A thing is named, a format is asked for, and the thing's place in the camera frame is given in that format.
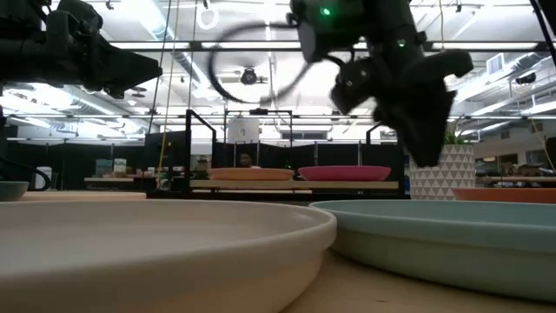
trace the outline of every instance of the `light blue plate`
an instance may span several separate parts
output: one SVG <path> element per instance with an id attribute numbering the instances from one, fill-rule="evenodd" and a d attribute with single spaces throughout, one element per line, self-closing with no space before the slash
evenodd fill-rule
<path id="1" fill-rule="evenodd" d="M 556 302 L 556 205 L 355 200 L 311 206 L 336 215 L 333 249 L 355 261 Z"/>
<path id="2" fill-rule="evenodd" d="M 28 188 L 27 182 L 0 182 L 0 202 L 17 201 Z"/>

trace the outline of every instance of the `ceiling pipe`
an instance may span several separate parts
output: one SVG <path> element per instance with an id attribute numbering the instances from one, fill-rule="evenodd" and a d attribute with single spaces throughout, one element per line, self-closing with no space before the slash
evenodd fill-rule
<path id="1" fill-rule="evenodd" d="M 503 74 L 488 74 L 487 68 L 481 70 L 473 77 L 464 79 L 461 83 L 453 86 L 458 91 L 455 98 L 454 106 L 465 102 L 471 97 L 475 97 L 482 92 L 490 90 L 497 86 L 497 83 L 506 81 L 509 78 L 518 76 L 530 70 L 533 66 L 549 59 L 547 53 L 527 53 L 519 57 L 511 57 L 510 54 L 504 54 L 505 64 Z"/>
<path id="2" fill-rule="evenodd" d="M 137 22 L 141 23 L 154 39 L 166 41 L 169 45 L 173 41 L 179 40 L 172 27 L 169 26 L 166 30 L 166 17 L 163 15 L 157 0 L 122 0 L 122 4 L 125 6 L 125 10 L 134 13 Z M 169 54 L 189 74 L 195 87 L 208 88 L 210 86 L 209 79 L 201 68 L 193 62 L 189 54 L 185 52 L 170 52 Z"/>

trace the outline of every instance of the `table surface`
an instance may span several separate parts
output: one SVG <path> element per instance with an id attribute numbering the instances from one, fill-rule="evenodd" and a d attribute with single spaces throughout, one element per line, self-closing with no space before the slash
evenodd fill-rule
<path id="1" fill-rule="evenodd" d="M 546 176 L 485 176 L 477 177 L 479 183 L 495 183 L 495 182 L 508 182 L 508 183 L 556 183 L 556 177 Z"/>
<path id="2" fill-rule="evenodd" d="M 556 305 L 398 276 L 328 253 L 319 276 L 282 313 L 554 313 Z"/>
<path id="3" fill-rule="evenodd" d="M 132 183 L 134 178 L 100 178 L 86 177 L 85 183 Z M 222 188 L 222 189 L 377 189 L 397 190 L 398 182 L 308 182 L 308 181 L 221 181 L 197 180 L 190 181 L 191 188 Z"/>

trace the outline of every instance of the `orange plate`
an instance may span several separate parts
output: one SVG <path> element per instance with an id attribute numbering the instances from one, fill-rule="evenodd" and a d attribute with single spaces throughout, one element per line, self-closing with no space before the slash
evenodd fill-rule
<path id="1" fill-rule="evenodd" d="M 556 203 L 555 188 L 453 188 L 457 200 Z"/>
<path id="2" fill-rule="evenodd" d="M 293 175 L 292 170 L 281 169 L 224 168 L 208 170 L 208 176 L 213 180 L 287 181 L 291 180 Z"/>

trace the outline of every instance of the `shelf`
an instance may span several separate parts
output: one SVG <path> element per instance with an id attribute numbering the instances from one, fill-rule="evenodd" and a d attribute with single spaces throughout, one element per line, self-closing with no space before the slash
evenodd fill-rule
<path id="1" fill-rule="evenodd" d="M 351 190 L 397 190 L 398 182 L 305 182 L 305 181 L 216 181 L 192 180 L 191 188 L 221 189 L 351 189 Z"/>

